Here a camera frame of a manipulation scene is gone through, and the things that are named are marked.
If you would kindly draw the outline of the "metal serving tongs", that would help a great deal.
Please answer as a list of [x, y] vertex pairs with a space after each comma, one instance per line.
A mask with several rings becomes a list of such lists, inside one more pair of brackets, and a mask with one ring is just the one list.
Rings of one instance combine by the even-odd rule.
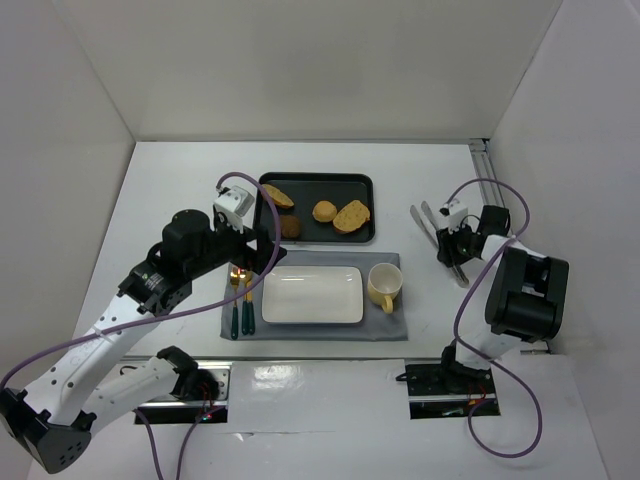
[[[431, 245], [434, 247], [435, 251], [439, 252], [439, 242], [436, 235], [437, 225], [432, 219], [432, 215], [427, 214], [425, 209], [419, 211], [419, 209], [415, 205], [410, 206], [409, 212], [412, 219], [427, 237]], [[469, 286], [469, 279], [464, 274], [461, 267], [447, 267], [444, 263], [441, 263], [441, 266], [450, 274], [450, 276], [460, 287], [467, 288]]]

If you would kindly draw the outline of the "dark brown round bread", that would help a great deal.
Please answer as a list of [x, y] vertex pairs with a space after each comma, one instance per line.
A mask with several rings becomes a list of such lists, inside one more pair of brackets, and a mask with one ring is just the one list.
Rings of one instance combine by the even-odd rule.
[[297, 239], [301, 234], [301, 222], [295, 215], [281, 215], [280, 230], [283, 238]]

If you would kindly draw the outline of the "round golden bun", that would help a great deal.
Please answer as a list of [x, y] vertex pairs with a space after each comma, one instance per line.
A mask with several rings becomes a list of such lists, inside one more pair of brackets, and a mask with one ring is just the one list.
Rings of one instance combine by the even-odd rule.
[[320, 223], [329, 223], [334, 220], [337, 215], [336, 206], [326, 200], [319, 201], [312, 210], [313, 218]]

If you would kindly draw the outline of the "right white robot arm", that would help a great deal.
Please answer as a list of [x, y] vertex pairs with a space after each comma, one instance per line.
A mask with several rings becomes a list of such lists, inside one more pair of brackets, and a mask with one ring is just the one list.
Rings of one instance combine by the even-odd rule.
[[453, 200], [438, 210], [437, 259], [455, 273], [473, 259], [495, 268], [484, 324], [443, 350], [439, 377], [456, 393], [461, 384], [482, 380], [490, 362], [521, 343], [554, 338], [562, 323], [569, 276], [565, 260], [510, 242], [508, 209], [486, 205], [472, 227], [468, 208]]

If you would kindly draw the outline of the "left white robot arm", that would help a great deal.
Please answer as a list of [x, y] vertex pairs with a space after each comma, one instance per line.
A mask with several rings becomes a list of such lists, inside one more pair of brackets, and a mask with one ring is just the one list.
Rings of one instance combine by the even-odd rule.
[[1, 423], [49, 474], [70, 467], [106, 425], [162, 395], [189, 398], [211, 375], [175, 346], [127, 378], [104, 379], [121, 358], [192, 292], [199, 277], [228, 263], [264, 278], [286, 250], [264, 227], [232, 226], [222, 213], [176, 213], [162, 239], [120, 283], [108, 307], [64, 355], [22, 389], [1, 382]]

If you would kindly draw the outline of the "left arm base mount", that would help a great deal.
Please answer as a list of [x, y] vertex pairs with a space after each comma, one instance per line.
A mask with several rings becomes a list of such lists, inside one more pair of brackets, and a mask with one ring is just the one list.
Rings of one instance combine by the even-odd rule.
[[186, 425], [200, 415], [204, 424], [223, 424], [228, 421], [230, 380], [230, 364], [201, 362], [188, 393], [156, 397], [138, 410], [151, 425]]

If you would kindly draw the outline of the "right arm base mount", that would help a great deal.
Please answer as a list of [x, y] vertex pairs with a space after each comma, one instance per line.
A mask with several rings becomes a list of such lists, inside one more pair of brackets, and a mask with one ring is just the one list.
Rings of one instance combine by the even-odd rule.
[[478, 378], [445, 371], [440, 364], [410, 363], [395, 377], [407, 388], [410, 418], [464, 418], [476, 407], [475, 416], [500, 416], [492, 374]]

